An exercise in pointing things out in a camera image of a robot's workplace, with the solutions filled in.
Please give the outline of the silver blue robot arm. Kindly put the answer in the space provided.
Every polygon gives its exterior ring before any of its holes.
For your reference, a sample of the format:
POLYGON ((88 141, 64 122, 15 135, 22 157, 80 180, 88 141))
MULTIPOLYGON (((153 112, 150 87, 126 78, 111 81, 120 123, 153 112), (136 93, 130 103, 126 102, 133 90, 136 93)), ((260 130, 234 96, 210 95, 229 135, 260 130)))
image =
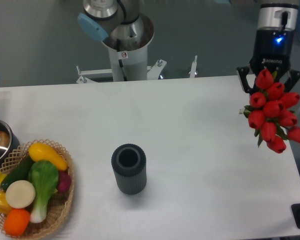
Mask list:
MULTIPOLYGON (((108 49, 113 80, 157 80, 166 65, 163 60, 148 68, 148 45, 154 36, 150 19, 140 12, 137 0, 85 0, 77 21, 92 39, 108 49)), ((300 2, 298 0, 262 0, 252 58, 236 73, 242 89, 248 94, 257 91, 250 86, 247 75, 258 76, 268 70, 276 82, 287 76, 285 91, 289 92, 300 79, 293 70, 290 55, 300 2)))

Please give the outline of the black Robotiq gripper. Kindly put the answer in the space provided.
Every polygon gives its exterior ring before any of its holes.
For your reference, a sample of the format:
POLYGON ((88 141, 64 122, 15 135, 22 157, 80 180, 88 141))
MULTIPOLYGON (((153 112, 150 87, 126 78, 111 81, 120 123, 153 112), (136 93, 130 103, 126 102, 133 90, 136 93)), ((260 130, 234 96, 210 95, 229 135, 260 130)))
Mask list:
POLYGON ((288 78, 284 83, 284 91, 290 92, 292 90, 300 80, 300 71, 289 70, 293 39, 293 31, 270 29, 256 31, 253 55, 249 65, 236 68, 236 74, 245 93, 252 95, 254 90, 250 87, 247 79, 250 70, 258 75, 265 68, 271 73, 277 71, 278 75, 285 75, 287 72, 288 78))

